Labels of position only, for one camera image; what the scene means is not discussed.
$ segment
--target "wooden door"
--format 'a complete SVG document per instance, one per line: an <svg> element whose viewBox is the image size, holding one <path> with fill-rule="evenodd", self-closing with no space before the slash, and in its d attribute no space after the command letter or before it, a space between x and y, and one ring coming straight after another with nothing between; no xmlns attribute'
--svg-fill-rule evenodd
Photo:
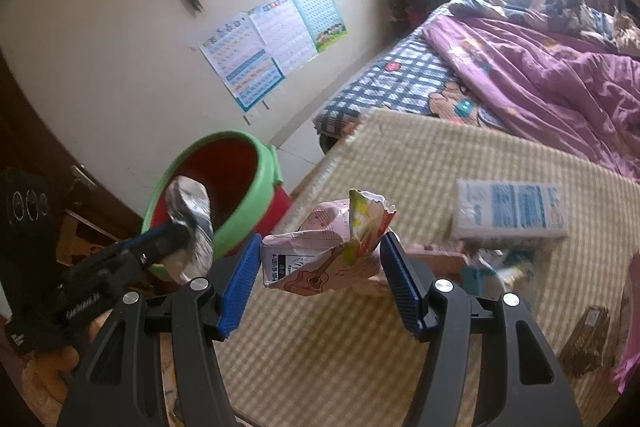
<svg viewBox="0 0 640 427"><path fill-rule="evenodd" d="M46 178L59 205L116 237L140 233L140 216L95 180L94 190L79 183L72 166L80 164L31 107L0 52L0 171L17 167Z"/></svg>

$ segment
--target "checkered bedsheet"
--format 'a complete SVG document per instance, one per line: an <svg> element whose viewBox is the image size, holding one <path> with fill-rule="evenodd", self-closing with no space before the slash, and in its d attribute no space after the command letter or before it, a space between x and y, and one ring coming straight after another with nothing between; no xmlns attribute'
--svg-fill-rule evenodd
<svg viewBox="0 0 640 427"><path fill-rule="evenodd" d="M422 36L422 28L443 14L450 15L448 4L436 8L422 26L336 93L314 119L318 132L340 138L344 126L357 120L367 107L434 116L430 108L433 93L442 92L448 82L466 90L462 80ZM494 123L495 117L487 108L481 106L480 112L488 123Z"/></svg>

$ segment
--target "blue gripper pad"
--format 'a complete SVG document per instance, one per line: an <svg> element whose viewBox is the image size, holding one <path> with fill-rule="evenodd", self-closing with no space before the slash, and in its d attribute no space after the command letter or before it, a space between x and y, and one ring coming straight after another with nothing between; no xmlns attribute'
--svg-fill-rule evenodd
<svg viewBox="0 0 640 427"><path fill-rule="evenodd" d="M262 238L255 233L249 240L244 251L238 252L241 256L236 269L229 279L225 292L222 294L220 304L220 320L218 332L225 338L232 331L237 330L246 308L246 303L251 295L255 277L260 269L260 244Z"/></svg>
<svg viewBox="0 0 640 427"><path fill-rule="evenodd" d="M426 297L426 291L412 276L411 267L405 263L405 257L399 251L402 247L396 245L391 237L392 233L385 234L380 242L382 269L385 271L404 327L413 333L418 341L425 342L428 332L424 322L422 300Z"/></svg>

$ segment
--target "crumpled snack wrapper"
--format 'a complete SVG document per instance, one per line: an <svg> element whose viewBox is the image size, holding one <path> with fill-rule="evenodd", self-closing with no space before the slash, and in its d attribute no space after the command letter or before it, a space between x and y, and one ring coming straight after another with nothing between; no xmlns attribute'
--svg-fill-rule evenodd
<svg viewBox="0 0 640 427"><path fill-rule="evenodd" d="M395 213L385 198L363 190L320 203L297 232L262 240L264 285L309 296L378 274L378 245Z"/></svg>
<svg viewBox="0 0 640 427"><path fill-rule="evenodd" d="M187 227L194 238L187 248L162 261L171 279L184 285L196 277L204 277L213 264L209 195L200 182L178 176L167 187L165 199L169 218Z"/></svg>

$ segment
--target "educational chart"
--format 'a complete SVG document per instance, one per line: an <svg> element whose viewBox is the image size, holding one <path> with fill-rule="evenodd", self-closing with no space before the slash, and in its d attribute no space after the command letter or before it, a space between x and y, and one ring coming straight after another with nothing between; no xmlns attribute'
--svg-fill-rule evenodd
<svg viewBox="0 0 640 427"><path fill-rule="evenodd" d="M247 14L220 26L200 49L244 111L284 79Z"/></svg>
<svg viewBox="0 0 640 427"><path fill-rule="evenodd" d="M293 0L316 49L323 52L347 33L334 0Z"/></svg>
<svg viewBox="0 0 640 427"><path fill-rule="evenodd" d="M272 0L220 26L200 49L246 112L346 33L334 0Z"/></svg>
<svg viewBox="0 0 640 427"><path fill-rule="evenodd" d="M285 76L317 55L293 0L272 0L256 6L249 17Z"/></svg>

